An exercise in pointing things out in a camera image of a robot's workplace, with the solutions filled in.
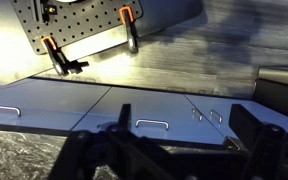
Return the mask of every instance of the speckled floor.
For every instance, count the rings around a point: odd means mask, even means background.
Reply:
[[[46,179],[65,139],[0,131],[0,179]]]

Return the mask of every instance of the white panel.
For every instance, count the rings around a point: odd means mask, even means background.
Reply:
[[[0,90],[0,105],[86,113],[109,87],[36,80]]]

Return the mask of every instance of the orange clamp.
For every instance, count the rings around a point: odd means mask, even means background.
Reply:
[[[125,6],[125,7],[122,7],[122,8],[119,10],[122,23],[125,24],[125,19],[124,19],[123,11],[128,11],[128,14],[129,14],[129,16],[130,16],[130,21],[131,21],[131,23],[132,23],[132,22],[134,21],[134,17],[133,17],[133,13],[132,13],[131,7]]]
[[[41,39],[41,42],[42,42],[44,48],[45,48],[46,51],[47,51],[47,48],[45,47],[44,41],[49,41],[49,42],[51,43],[51,45],[52,45],[52,48],[53,48],[54,50],[57,49],[56,44],[55,44],[55,42],[54,42],[54,40],[53,40],[53,38],[52,38],[51,36],[46,36],[46,37],[44,37],[44,38]]]

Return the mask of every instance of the perforated metal panel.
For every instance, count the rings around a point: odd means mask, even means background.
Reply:
[[[11,2],[36,54],[45,53],[40,42],[44,36],[52,36],[58,47],[62,47],[121,25],[118,10],[123,6],[132,8],[135,19],[142,16],[138,0],[85,0],[78,3],[52,0],[47,4],[56,5],[58,14],[51,15],[49,22],[40,23],[33,21],[29,0]]]

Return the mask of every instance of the brushed metal surface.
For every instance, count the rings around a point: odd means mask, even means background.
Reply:
[[[61,50],[68,60],[75,60],[95,54],[107,47],[114,47],[127,41],[124,25],[90,36],[75,43],[64,46]]]

